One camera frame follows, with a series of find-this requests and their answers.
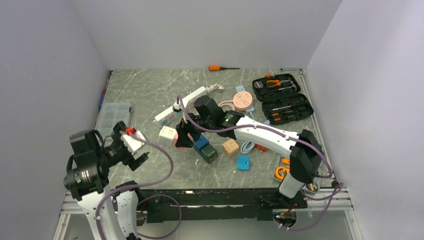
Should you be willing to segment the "dark blue cube adapter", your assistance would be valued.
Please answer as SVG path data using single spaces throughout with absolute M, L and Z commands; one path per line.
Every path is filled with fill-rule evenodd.
M 203 134 L 201 134 L 199 139 L 193 142 L 193 149 L 197 153 L 200 153 L 200 151 L 209 144 L 210 142 L 206 139 L 206 137 Z

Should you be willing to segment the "pink round plug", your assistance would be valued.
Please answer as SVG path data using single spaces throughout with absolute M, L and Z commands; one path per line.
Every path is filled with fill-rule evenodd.
M 247 111 L 253 106 L 253 96 L 247 91 L 240 91 L 233 96 L 232 103 L 237 110 Z

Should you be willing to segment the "green cube plug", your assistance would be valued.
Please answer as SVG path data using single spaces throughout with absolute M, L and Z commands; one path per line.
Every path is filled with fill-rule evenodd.
M 216 151 L 216 149 L 211 146 L 210 144 L 206 145 L 205 147 L 203 147 L 200 151 L 199 151 L 200 156 L 202 157 L 202 159 L 208 163 L 211 164 L 212 162 L 214 162 L 217 157 L 218 157 L 218 152 Z

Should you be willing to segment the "wooden cube plug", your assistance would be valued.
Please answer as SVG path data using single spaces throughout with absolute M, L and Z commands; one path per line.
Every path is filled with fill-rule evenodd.
M 235 155 L 240 149 L 240 146 L 234 139 L 229 139 L 222 144 L 222 151 L 227 157 Z

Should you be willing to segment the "pink plug adapter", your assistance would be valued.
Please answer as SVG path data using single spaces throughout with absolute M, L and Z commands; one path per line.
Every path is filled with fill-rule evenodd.
M 178 133 L 176 132 L 176 133 L 175 133 L 175 135 L 174 135 L 174 138 L 173 138 L 172 146 L 173 146 L 175 149 L 180 150 L 180 151 L 183 151 L 183 152 L 187 152 L 188 150 L 190 150 L 191 148 L 187 148 L 187 147 L 177 147 L 177 146 L 176 146 L 176 144 L 177 144 L 177 140 L 178 140 L 178 137 L 179 137 L 179 135 L 178 135 Z

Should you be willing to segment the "white cube plug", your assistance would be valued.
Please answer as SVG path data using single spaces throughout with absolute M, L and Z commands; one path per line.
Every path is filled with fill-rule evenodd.
M 163 126 L 158 134 L 159 142 L 165 146 L 173 147 L 173 139 L 177 130 L 169 126 Z

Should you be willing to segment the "small blue plug adapter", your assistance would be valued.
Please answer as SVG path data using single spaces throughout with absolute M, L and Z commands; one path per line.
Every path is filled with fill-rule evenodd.
M 248 171 L 253 165 L 254 163 L 247 155 L 239 155 L 236 158 L 236 168 L 240 171 Z

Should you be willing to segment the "red cube adapter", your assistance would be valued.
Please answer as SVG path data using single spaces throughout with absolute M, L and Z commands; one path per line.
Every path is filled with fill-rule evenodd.
M 264 146 L 262 146 L 260 144 L 255 144 L 254 145 L 254 148 L 257 149 L 260 152 L 267 152 L 268 151 L 268 148 L 267 147 L 264 147 Z

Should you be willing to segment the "blue power strip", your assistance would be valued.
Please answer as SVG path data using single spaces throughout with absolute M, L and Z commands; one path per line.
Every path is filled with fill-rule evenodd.
M 245 88 L 244 88 L 244 86 L 242 86 L 242 85 L 236 86 L 236 87 L 235 87 L 235 89 L 236 89 L 237 93 L 238 93 L 238 92 L 241 92 L 241 91 L 246 91 L 246 89 L 245 89 Z M 254 106 L 252 105 L 252 107 L 251 107 L 250 109 L 246 110 L 245 112 L 247 112 L 247 113 L 252 113 L 254 110 L 255 110 L 255 108 L 254 108 Z

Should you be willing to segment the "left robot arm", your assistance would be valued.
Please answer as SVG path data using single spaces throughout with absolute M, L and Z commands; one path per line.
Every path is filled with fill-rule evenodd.
M 115 124 L 111 143 L 98 130 L 84 130 L 70 136 L 73 155 L 66 165 L 63 184 L 77 201 L 96 240 L 138 240 L 136 211 L 144 203 L 141 190 L 110 187 L 110 168 L 123 164 L 132 171 L 148 159 L 144 144 L 130 135 L 143 135 L 123 121 Z

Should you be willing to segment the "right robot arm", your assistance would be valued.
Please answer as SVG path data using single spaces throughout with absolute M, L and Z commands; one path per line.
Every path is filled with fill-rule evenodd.
M 314 134 L 306 129 L 300 133 L 281 130 L 241 112 L 224 111 L 207 95 L 199 97 L 194 106 L 197 115 L 186 110 L 181 96 L 173 105 L 175 112 L 182 113 L 182 119 L 175 128 L 175 146 L 191 148 L 202 133 L 215 133 L 223 138 L 253 142 L 288 157 L 289 173 L 281 180 L 275 194 L 276 203 L 282 208 L 289 207 L 300 189 L 316 178 L 318 168 L 325 160 Z

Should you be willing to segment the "black tool case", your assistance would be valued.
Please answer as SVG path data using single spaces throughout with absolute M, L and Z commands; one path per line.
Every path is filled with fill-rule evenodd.
M 292 74 L 267 74 L 252 81 L 256 99 L 264 116 L 272 125 L 283 125 L 309 118 L 314 109 L 301 93 L 301 86 Z

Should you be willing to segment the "grey tool tray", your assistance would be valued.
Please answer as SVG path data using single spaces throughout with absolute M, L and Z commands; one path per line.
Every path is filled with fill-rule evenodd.
M 282 155 L 277 155 L 276 160 L 275 160 L 275 166 L 274 166 L 274 172 L 273 172 L 273 178 L 274 177 L 274 173 L 275 173 L 275 169 L 278 166 L 284 166 L 290 169 L 290 160 L 286 157 L 283 157 Z M 316 194 L 320 191 L 321 188 L 321 179 L 318 177 L 315 177 L 313 179 L 312 183 L 307 183 L 305 186 L 302 187 L 302 189 L 306 192 L 306 193 L 310 193 L 310 194 Z

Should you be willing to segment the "orange handled screwdriver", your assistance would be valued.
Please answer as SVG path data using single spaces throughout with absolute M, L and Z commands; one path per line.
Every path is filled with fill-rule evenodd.
M 223 66 L 218 66 L 218 65 L 210 65 L 208 67 L 208 70 L 210 72 L 219 72 L 219 71 L 224 71 L 224 70 L 239 70 L 240 68 L 238 67 L 223 67 Z

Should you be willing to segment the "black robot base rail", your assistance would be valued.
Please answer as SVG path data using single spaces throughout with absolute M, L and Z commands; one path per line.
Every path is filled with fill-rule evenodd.
M 275 187 L 142 189 L 137 214 L 145 214 L 148 223 L 192 220 L 256 219 L 271 221 L 280 212 L 306 209 L 306 198 L 298 192 L 287 198 Z

